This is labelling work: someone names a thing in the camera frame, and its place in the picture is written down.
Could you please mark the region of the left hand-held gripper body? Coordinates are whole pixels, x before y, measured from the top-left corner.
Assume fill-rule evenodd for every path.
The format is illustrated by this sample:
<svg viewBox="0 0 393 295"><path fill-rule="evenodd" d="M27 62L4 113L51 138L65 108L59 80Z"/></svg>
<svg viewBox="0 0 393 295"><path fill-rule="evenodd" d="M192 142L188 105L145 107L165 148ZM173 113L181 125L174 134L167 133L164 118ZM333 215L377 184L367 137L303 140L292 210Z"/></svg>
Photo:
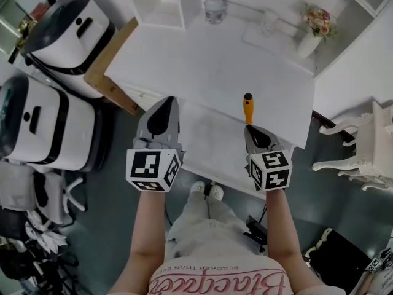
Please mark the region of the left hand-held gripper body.
<svg viewBox="0 0 393 295"><path fill-rule="evenodd" d="M179 104L169 96L141 116L126 152L126 180L139 191L169 192L185 155L179 134Z"/></svg>

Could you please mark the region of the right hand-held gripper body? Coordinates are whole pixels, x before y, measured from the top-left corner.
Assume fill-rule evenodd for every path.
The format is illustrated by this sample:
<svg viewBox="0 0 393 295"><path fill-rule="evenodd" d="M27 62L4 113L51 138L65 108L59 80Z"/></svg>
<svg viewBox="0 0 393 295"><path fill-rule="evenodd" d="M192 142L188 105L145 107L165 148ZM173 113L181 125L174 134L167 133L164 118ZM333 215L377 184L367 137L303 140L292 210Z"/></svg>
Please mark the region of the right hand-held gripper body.
<svg viewBox="0 0 393 295"><path fill-rule="evenodd" d="M257 191L273 191L289 187L292 160L273 133L253 125L244 128L246 170Z"/></svg>

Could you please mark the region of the orange screwdriver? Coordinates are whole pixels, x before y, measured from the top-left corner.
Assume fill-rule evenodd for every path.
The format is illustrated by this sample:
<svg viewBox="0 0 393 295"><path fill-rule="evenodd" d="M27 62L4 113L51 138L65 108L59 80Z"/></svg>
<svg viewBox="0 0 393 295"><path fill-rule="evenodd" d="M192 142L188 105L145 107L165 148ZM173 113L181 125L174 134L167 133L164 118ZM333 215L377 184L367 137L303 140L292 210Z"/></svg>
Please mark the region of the orange screwdriver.
<svg viewBox="0 0 393 295"><path fill-rule="evenodd" d="M252 116L254 113L254 99L252 94L246 93L243 96L243 111L247 125L252 125Z"/></svg>

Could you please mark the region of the person's right forearm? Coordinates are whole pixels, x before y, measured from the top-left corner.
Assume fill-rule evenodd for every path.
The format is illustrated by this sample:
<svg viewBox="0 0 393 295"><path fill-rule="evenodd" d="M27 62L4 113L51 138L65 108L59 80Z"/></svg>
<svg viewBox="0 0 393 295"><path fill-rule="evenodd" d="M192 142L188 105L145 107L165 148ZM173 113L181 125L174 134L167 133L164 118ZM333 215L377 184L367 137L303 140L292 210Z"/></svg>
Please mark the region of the person's right forearm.
<svg viewBox="0 0 393 295"><path fill-rule="evenodd" d="M286 271L295 294L344 295L341 289L325 285L306 265L284 190L266 194L268 256Z"/></svg>

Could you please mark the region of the person's left forearm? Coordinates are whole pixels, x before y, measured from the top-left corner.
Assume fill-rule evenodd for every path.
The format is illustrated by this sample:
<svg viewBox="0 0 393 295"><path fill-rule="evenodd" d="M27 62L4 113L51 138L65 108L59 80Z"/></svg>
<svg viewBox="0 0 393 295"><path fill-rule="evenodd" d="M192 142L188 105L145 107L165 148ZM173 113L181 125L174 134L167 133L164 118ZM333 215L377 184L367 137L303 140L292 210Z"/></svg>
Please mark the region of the person's left forearm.
<svg viewBox="0 0 393 295"><path fill-rule="evenodd" d="M126 265L109 294L146 295L165 257L165 193L141 192Z"/></svg>

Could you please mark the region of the person's right white shoe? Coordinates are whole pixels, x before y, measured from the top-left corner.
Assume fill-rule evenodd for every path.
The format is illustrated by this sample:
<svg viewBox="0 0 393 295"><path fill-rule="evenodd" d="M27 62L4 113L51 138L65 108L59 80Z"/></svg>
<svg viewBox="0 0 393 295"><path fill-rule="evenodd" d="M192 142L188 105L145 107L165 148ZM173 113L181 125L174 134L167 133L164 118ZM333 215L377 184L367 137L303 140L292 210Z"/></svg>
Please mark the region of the person's right white shoe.
<svg viewBox="0 0 393 295"><path fill-rule="evenodd" d="M218 184L213 184L209 191L209 197L218 201L222 201L224 197L224 190Z"/></svg>

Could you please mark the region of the brown cardboard box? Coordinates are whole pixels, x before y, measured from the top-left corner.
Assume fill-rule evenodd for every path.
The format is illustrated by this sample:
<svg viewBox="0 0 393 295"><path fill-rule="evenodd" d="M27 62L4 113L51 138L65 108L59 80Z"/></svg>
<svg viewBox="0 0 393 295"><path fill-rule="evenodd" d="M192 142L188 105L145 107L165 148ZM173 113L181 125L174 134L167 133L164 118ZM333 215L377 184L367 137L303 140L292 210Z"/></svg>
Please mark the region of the brown cardboard box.
<svg viewBox="0 0 393 295"><path fill-rule="evenodd" d="M120 31L116 32L107 46L96 57L84 75L84 81L131 115L138 115L143 109L134 102L110 77L105 75L109 65L121 49L122 45L137 28L138 21L133 17Z"/></svg>

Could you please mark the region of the light grey trousers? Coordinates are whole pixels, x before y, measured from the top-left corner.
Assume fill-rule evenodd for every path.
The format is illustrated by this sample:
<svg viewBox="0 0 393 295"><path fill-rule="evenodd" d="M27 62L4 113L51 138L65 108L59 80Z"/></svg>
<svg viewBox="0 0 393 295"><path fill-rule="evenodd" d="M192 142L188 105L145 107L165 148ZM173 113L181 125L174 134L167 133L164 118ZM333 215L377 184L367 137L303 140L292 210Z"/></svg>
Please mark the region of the light grey trousers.
<svg viewBox="0 0 393 295"><path fill-rule="evenodd" d="M244 235L246 224L224 202L191 192L165 243L165 261L181 257L260 255L260 245Z"/></svg>

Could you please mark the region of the white ornate vanity table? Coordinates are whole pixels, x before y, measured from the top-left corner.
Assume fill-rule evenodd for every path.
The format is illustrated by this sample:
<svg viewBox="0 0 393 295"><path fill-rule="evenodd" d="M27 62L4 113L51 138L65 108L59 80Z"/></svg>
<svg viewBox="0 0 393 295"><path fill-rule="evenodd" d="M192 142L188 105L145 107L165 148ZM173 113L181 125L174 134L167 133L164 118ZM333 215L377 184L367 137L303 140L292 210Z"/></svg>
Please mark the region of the white ornate vanity table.
<svg viewBox="0 0 393 295"><path fill-rule="evenodd" d="M383 109L374 101L371 113L347 118L332 128L321 126L319 132L334 135L347 128L355 128L356 137L343 145L355 146L355 154L344 160L316 162L312 169L336 169L339 176L362 182L363 191L393 192L393 105Z"/></svg>

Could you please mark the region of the white desk with hutch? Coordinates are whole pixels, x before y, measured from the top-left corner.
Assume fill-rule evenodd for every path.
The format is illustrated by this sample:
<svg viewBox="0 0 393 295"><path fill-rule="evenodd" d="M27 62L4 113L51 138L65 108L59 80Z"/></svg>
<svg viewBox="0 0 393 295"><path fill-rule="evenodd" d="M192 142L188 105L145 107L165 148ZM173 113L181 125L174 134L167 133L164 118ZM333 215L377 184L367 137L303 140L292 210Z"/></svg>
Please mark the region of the white desk with hutch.
<svg viewBox="0 0 393 295"><path fill-rule="evenodd" d="M140 23L106 76L132 93L173 95L236 120L251 93L254 120L305 147L311 113L329 119L393 100L393 0L226 0L216 25L197 16L184 30ZM315 4L333 15L337 33L306 59L302 13ZM266 37L266 10L278 14Z"/></svg>

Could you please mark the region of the white and black robot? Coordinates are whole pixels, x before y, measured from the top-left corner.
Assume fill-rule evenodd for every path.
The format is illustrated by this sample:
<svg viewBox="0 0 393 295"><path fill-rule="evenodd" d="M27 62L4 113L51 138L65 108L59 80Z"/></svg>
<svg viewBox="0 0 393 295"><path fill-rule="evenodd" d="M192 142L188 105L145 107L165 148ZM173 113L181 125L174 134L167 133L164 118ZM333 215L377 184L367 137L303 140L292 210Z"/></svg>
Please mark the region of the white and black robot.
<svg viewBox="0 0 393 295"><path fill-rule="evenodd" d="M102 114L90 103L22 74L0 86L0 157L68 171L99 160Z"/></svg>
<svg viewBox="0 0 393 295"><path fill-rule="evenodd" d="M73 92L98 99L84 75L116 31L94 0L59 0L29 32L22 55Z"/></svg>

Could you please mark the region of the white vase with flowers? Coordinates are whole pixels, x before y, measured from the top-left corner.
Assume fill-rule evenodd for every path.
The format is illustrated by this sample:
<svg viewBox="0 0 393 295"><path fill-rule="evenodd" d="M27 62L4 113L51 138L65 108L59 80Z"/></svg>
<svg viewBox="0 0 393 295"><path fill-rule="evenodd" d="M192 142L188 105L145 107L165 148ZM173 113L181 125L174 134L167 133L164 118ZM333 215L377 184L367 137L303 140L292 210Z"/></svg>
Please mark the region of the white vase with flowers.
<svg viewBox="0 0 393 295"><path fill-rule="evenodd" d="M337 28L335 17L315 4L306 4L302 17L307 26L307 33L300 41L297 52L300 58L306 59L316 50L321 41L334 39Z"/></svg>

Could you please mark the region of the white shirt with pink print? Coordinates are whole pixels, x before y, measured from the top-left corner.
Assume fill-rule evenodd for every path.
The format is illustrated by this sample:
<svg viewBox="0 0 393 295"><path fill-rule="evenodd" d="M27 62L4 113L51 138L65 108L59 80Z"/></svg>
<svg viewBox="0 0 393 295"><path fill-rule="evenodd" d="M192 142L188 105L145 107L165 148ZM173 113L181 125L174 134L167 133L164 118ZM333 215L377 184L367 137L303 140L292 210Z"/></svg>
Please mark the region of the white shirt with pink print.
<svg viewBox="0 0 393 295"><path fill-rule="evenodd" d="M286 271L265 256L193 258L164 263L149 295L293 295Z"/></svg>

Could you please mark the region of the white crumpled cloth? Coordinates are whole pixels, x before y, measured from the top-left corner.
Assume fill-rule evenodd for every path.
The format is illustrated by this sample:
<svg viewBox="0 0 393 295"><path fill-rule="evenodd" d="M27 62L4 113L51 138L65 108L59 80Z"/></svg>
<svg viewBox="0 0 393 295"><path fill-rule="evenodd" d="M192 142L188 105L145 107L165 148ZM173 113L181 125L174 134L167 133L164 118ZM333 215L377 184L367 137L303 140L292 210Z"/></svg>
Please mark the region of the white crumpled cloth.
<svg viewBox="0 0 393 295"><path fill-rule="evenodd" d="M67 246L66 236L58 234L49 229L51 220L44 219L36 211L26 213L25 231L27 236L38 242L38 244L48 253L59 253L59 247Z"/></svg>

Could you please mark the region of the grey office chair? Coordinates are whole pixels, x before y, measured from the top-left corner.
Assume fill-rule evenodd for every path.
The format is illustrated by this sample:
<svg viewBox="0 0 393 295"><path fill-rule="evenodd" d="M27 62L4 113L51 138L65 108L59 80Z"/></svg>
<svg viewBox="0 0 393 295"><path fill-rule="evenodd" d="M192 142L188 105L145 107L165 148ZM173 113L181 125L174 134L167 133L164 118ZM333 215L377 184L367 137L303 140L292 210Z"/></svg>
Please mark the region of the grey office chair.
<svg viewBox="0 0 393 295"><path fill-rule="evenodd" d="M51 222L62 225L69 214L69 203L85 211L71 194L83 182L83 177L78 177L66 184L65 172L42 174L27 165L0 161L0 206L15 211L39 210Z"/></svg>

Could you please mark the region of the clear drinking glass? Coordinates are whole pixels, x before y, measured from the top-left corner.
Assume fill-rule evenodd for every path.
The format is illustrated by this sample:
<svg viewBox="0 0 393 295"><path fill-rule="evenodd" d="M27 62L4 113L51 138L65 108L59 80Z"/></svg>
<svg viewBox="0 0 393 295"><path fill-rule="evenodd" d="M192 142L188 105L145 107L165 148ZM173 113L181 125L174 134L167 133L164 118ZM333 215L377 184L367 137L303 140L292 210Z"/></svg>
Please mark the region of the clear drinking glass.
<svg viewBox="0 0 393 295"><path fill-rule="evenodd" d="M261 33L266 37L271 36L275 32L277 20L278 14L276 12L266 10L260 24Z"/></svg>

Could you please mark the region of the clear glass jar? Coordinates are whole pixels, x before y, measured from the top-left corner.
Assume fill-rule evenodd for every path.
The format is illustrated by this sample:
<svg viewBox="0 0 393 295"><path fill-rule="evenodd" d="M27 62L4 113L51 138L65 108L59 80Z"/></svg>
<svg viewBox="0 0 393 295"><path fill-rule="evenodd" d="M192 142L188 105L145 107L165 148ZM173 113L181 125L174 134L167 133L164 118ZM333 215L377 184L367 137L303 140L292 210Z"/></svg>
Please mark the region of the clear glass jar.
<svg viewBox="0 0 393 295"><path fill-rule="evenodd" d="M225 11L224 0L205 0L204 11L205 19L209 24L221 23Z"/></svg>

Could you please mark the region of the red box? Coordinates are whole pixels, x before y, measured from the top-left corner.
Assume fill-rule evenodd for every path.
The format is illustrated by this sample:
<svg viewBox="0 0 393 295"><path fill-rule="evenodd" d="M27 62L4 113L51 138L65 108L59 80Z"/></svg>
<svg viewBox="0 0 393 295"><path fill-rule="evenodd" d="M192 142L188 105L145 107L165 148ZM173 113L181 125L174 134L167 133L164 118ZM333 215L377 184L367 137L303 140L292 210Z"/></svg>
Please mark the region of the red box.
<svg viewBox="0 0 393 295"><path fill-rule="evenodd" d="M39 21L46 11L50 8L49 5L46 3L40 2L37 4L37 6L33 9L33 11L30 13L30 16L35 19L36 21Z"/></svg>

